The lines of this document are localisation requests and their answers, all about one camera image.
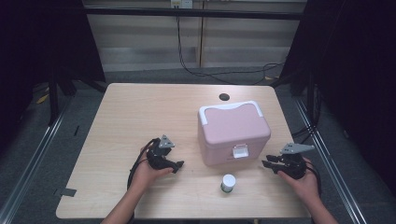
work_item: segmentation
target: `small white container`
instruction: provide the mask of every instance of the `small white container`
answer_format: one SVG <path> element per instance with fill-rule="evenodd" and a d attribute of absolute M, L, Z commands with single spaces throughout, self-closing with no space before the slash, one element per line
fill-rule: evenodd
<path fill-rule="evenodd" d="M 221 183 L 222 191 L 226 193 L 230 193 L 231 191 L 233 191 L 233 186 L 235 186 L 235 183 L 236 183 L 235 176 L 225 175 Z"/>

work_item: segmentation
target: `wooden table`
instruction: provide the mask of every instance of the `wooden table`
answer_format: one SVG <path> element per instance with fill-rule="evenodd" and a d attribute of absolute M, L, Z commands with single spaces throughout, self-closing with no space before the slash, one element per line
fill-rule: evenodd
<path fill-rule="evenodd" d="M 221 101 L 221 93 L 231 99 Z M 259 104 L 272 131 L 262 154 L 257 160 L 205 166 L 197 140 L 198 109 L 249 100 Z M 265 155 L 278 155 L 292 142 L 271 87 L 111 84 L 67 184 L 77 193 L 62 197 L 57 217 L 105 217 L 124 194 L 139 149 L 163 134 L 176 144 L 167 159 L 185 163 L 175 175 L 156 181 L 137 206 L 136 218 L 310 216 L 291 188 L 262 167 Z M 228 194 L 220 189 L 226 174 L 236 177 Z"/>

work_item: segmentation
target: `human hand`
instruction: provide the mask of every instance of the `human hand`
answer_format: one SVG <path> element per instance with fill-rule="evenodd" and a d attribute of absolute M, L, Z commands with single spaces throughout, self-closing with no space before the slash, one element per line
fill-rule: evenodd
<path fill-rule="evenodd" d="M 304 160 L 308 162 L 306 165 L 312 169 L 311 161 L 307 158 L 304 158 Z M 319 198 L 317 178 L 309 169 L 306 170 L 305 176 L 300 179 L 293 179 L 282 171 L 278 171 L 277 174 L 293 188 L 303 202 L 309 203 L 310 200 Z"/>
<path fill-rule="evenodd" d="M 164 168 L 161 170 L 153 169 L 148 162 L 147 151 L 143 152 L 140 158 L 139 165 L 134 172 L 134 176 L 131 182 L 131 186 L 138 187 L 140 189 L 146 190 L 151 186 L 155 180 L 159 177 L 168 175 L 173 172 L 173 168 Z"/>

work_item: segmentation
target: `gray floor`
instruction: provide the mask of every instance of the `gray floor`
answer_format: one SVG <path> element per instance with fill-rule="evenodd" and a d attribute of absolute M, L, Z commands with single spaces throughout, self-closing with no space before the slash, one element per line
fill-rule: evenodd
<path fill-rule="evenodd" d="M 235 71 L 251 71 L 260 68 L 224 68 L 224 69 L 197 69 L 210 73 Z M 276 77 L 279 70 L 268 71 L 265 75 Z M 216 78 L 226 78 L 233 84 L 252 84 L 261 80 L 263 73 L 218 75 Z M 197 77 L 188 74 L 182 69 L 152 70 L 140 72 L 125 72 L 106 74 L 107 84 L 112 82 L 147 82 L 147 83 L 199 83 L 225 84 L 213 77 Z M 260 82 L 267 85 L 272 80 Z M 64 112 L 62 124 L 52 139 L 49 148 L 40 163 L 33 181 L 28 186 L 19 209 L 14 214 L 12 223 L 98 223 L 100 220 L 61 220 L 55 216 L 56 207 L 60 201 L 54 195 L 56 189 L 66 186 L 74 164 L 78 158 L 84 140 L 91 127 L 103 94 L 81 83 L 76 83 L 78 92 Z M 37 105 L 35 100 L 40 97 L 41 91 L 35 93 L 35 99 L 25 112 L 21 121 L 20 132 L 8 146 L 8 151 L 0 160 L 0 205 L 5 205 L 7 198 L 17 185 L 29 160 L 34 155 L 45 131 L 50 117 L 49 102 Z M 303 120 L 298 112 L 295 99 L 290 95 L 289 86 L 276 88 L 276 94 L 281 103 L 290 131 L 295 133 L 304 127 Z M 67 98 L 61 95 L 61 107 Z M 321 112 L 318 129 L 322 135 L 332 157 L 336 162 L 343 178 L 367 223 L 392 223 L 396 220 L 396 200 L 392 197 L 376 173 L 366 164 L 359 153 L 359 149 L 352 140 L 345 138 L 343 128 L 338 124 L 336 117 L 324 105 Z M 301 142 L 303 135 L 295 142 Z M 322 176 L 322 199 L 329 210 L 340 223 L 354 223 L 348 213 L 345 203 L 332 182 L 324 163 L 316 151 L 305 153 L 319 168 Z M 175 220 L 145 220 L 138 223 L 179 223 Z M 203 220 L 201 223 L 249 223 L 252 220 Z M 309 218 L 265 219 L 262 223 L 311 223 Z"/>

